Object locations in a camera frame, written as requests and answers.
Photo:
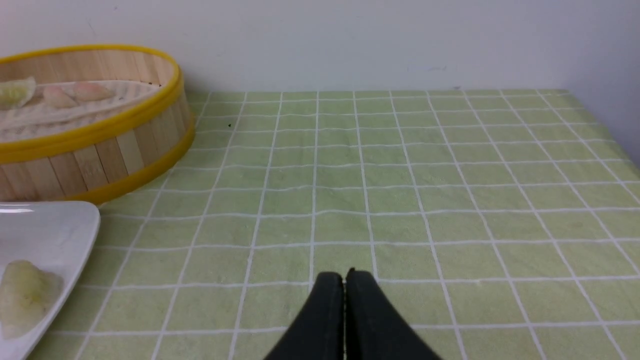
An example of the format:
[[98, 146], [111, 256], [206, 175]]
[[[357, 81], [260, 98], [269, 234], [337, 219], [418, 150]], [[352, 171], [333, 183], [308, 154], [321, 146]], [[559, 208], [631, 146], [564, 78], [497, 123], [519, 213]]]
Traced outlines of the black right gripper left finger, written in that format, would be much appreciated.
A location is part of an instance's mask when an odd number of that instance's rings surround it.
[[342, 360], [345, 286], [336, 272], [318, 273], [301, 310], [266, 360]]

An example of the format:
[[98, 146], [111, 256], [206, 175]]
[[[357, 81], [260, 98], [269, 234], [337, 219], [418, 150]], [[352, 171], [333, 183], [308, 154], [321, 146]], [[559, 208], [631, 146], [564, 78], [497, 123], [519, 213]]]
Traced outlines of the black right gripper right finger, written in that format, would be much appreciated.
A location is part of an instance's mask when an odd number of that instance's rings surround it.
[[351, 268], [345, 280], [348, 360], [439, 360], [405, 321], [372, 273]]

